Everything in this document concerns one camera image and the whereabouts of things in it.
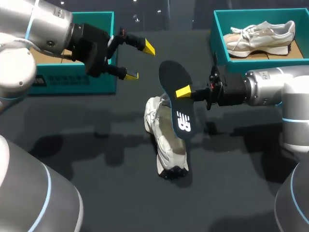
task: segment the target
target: black insole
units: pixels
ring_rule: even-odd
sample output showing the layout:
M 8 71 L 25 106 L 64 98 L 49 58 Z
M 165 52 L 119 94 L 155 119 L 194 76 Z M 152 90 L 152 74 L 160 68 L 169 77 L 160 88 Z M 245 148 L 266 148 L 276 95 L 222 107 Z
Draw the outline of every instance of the black insole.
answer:
M 194 101 L 191 98 L 176 98 L 178 89 L 192 84 L 189 73 L 175 61 L 164 61 L 159 68 L 159 81 L 170 100 L 175 134 L 181 139 L 192 138 L 196 132 Z

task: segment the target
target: shoe box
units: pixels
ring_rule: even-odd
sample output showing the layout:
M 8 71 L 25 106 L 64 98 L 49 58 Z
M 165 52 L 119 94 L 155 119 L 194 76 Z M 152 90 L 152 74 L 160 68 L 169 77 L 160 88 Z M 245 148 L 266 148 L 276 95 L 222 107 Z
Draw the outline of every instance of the shoe box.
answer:
M 288 55 L 254 53 L 246 58 L 231 58 L 228 54 L 223 36 L 231 33 L 231 27 L 244 29 L 265 21 L 285 24 L 290 20 L 295 22 L 295 39 Z M 226 65 L 229 72 L 243 75 L 254 69 L 309 65 L 308 27 L 309 11 L 306 8 L 214 11 L 210 34 L 211 52 L 218 65 Z
M 114 12 L 74 12 L 74 23 L 88 23 L 107 31 L 114 32 Z M 94 78 L 85 74 L 84 64 L 61 58 L 43 55 L 30 50 L 37 63 L 37 76 L 30 90 L 30 95 L 62 94 L 114 94 L 116 77 L 102 74 Z M 109 64 L 116 65 L 115 52 Z

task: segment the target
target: new balance logo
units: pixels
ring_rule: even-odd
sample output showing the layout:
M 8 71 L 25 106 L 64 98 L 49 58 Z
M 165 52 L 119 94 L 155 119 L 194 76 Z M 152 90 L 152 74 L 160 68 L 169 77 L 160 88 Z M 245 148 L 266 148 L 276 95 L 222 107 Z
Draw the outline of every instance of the new balance logo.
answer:
M 191 126 L 190 126 L 189 116 L 179 113 L 178 111 L 177 111 L 177 116 L 178 116 L 178 127 L 182 131 L 185 130 L 187 132 L 190 132 Z

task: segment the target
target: white sneaker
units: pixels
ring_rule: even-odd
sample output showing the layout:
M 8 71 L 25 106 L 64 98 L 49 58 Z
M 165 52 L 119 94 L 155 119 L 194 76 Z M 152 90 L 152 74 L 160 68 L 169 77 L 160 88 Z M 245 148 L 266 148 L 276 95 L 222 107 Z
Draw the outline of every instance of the white sneaker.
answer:
M 273 55 L 287 55 L 295 36 L 295 23 L 272 25 L 268 22 L 250 25 L 245 29 L 231 28 L 232 34 L 224 36 L 229 54 L 245 58 L 254 51 Z
M 170 107 L 164 105 L 160 97 L 147 101 L 144 123 L 146 131 L 154 135 L 157 143 L 158 174 L 165 179 L 186 176 L 189 168 L 185 142 L 176 137 Z

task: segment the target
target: dark gray table surface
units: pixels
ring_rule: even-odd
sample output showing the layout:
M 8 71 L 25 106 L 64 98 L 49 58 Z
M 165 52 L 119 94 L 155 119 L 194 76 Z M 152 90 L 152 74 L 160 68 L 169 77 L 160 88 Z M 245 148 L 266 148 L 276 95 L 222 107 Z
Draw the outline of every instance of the dark gray table surface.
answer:
M 159 64 L 178 61 L 203 84 L 211 58 L 206 31 L 138 35 L 156 56 L 122 46 L 119 65 L 140 71 L 139 81 L 118 81 L 115 96 L 29 97 L 1 115 L 1 135 L 76 185 L 82 232 L 277 232 L 274 199 L 294 166 L 278 143 L 280 113 L 196 103 L 190 174 L 159 178 L 143 124 L 147 100 L 162 94 Z

